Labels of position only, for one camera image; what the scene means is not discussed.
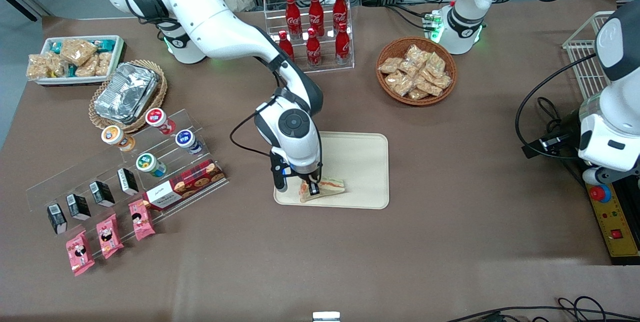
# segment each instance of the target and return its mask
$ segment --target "round wicker basket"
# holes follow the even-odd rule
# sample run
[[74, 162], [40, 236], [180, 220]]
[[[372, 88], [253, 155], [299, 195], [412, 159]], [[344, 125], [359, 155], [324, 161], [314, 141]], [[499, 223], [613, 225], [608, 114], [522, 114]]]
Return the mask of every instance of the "round wicker basket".
[[[382, 63], [389, 57], [405, 57], [405, 53], [409, 50], [409, 46], [415, 44], [417, 47], [420, 47], [423, 51], [427, 52], [436, 52], [446, 63], [445, 71], [451, 77], [451, 85], [448, 86], [442, 92], [442, 95], [436, 96], [427, 96], [424, 99], [412, 100], [407, 97], [402, 97], [397, 95], [395, 92], [389, 88], [385, 81], [385, 75], [378, 70], [378, 66], [382, 65]], [[377, 57], [377, 64], [375, 65], [375, 74], [377, 75], [377, 81], [380, 83], [380, 86], [394, 99], [414, 106], [426, 106], [428, 104], [434, 104], [445, 97], [447, 97], [453, 88], [456, 85], [458, 80], [458, 69], [456, 68], [456, 62], [453, 60], [453, 56], [446, 51], [444, 47], [435, 42], [432, 42], [428, 38], [418, 37], [418, 36], [407, 36], [401, 37], [397, 40], [393, 40], [389, 44], [387, 44], [382, 51], [380, 51], [380, 55]]]
[[147, 69], [151, 69], [157, 72], [158, 76], [160, 76], [160, 83], [156, 87], [155, 92], [151, 97], [151, 103], [149, 104], [149, 106], [147, 106], [146, 111], [144, 111], [144, 113], [142, 113], [140, 117], [138, 117], [137, 120], [135, 120], [135, 122], [130, 125], [123, 125], [117, 121], [101, 117], [96, 113], [96, 99], [98, 99], [98, 96], [102, 94], [103, 91], [105, 91], [105, 88], [107, 88], [107, 85], [109, 85], [109, 82], [112, 80], [109, 76], [107, 81], [103, 82], [98, 90], [93, 94], [91, 102], [89, 103], [89, 119], [97, 128], [104, 129], [109, 125], [116, 125], [126, 133], [134, 133], [135, 131], [138, 131], [139, 129], [144, 127], [144, 125], [146, 124], [145, 115], [147, 114], [147, 111], [149, 109], [162, 106], [162, 102], [164, 101], [165, 95], [167, 94], [167, 78], [165, 78], [165, 73], [162, 71], [160, 66], [158, 66], [157, 63], [148, 60], [133, 60], [131, 61], [131, 63], [133, 63], [134, 65], [146, 67]]

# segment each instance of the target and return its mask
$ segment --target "gray floor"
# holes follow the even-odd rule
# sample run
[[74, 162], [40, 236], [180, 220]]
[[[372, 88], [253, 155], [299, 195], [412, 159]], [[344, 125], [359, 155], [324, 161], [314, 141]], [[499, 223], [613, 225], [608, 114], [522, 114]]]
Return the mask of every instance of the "gray floor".
[[[108, 0], [39, 0], [54, 15], [76, 19], [122, 17]], [[42, 27], [31, 22], [4, 0], [0, 0], [0, 147], [25, 89], [27, 55], [39, 53]]]

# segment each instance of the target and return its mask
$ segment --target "red bottle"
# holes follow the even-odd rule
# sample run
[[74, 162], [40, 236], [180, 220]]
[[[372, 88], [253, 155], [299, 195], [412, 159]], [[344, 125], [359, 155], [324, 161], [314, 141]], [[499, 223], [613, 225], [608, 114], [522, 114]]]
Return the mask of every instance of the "red bottle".
[[302, 38], [302, 22], [300, 21], [300, 9], [296, 5], [296, 0], [286, 0], [286, 26], [292, 40]]
[[341, 22], [347, 22], [347, 4], [345, 0], [335, 0], [333, 5], [333, 33], [338, 34], [338, 26]]
[[309, 39], [306, 41], [306, 59], [311, 69], [317, 69], [322, 63], [322, 54], [320, 53], [320, 42], [316, 37], [316, 29], [310, 27], [307, 32]]
[[309, 23], [318, 36], [325, 35], [325, 13], [320, 5], [320, 0], [311, 0], [309, 6]]
[[283, 49], [284, 52], [286, 52], [286, 54], [288, 54], [288, 56], [291, 58], [291, 61], [293, 61], [293, 45], [289, 40], [287, 40], [287, 32], [285, 30], [280, 30], [278, 31], [278, 35], [280, 36], [278, 45], [281, 49]]
[[338, 35], [335, 37], [335, 61], [338, 65], [346, 65], [349, 62], [349, 35], [347, 34], [347, 22], [340, 22]]

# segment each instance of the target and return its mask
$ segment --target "pink snack package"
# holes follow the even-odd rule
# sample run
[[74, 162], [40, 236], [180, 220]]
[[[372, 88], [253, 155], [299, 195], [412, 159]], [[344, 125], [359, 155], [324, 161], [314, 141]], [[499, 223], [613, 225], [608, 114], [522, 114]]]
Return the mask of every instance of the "pink snack package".
[[78, 233], [76, 237], [66, 243], [66, 252], [69, 255], [71, 271], [78, 276], [94, 265], [94, 257], [89, 250], [89, 241], [85, 236], [86, 231]]
[[147, 210], [144, 200], [138, 200], [128, 205], [131, 212], [131, 220], [133, 221], [133, 231], [135, 238], [142, 240], [150, 234], [155, 234], [154, 227], [151, 224], [151, 213]]
[[102, 249], [102, 255], [105, 259], [124, 247], [118, 236], [118, 222], [116, 221], [115, 213], [110, 215], [105, 221], [97, 224], [95, 230], [98, 231], [100, 249]]

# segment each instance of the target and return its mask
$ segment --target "red cookie box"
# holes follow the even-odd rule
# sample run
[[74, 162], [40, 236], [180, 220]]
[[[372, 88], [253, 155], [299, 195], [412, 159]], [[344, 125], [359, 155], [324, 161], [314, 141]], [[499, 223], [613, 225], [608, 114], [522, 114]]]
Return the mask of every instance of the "red cookie box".
[[154, 210], [166, 210], [225, 177], [222, 169], [211, 159], [203, 161], [144, 193], [142, 199]]

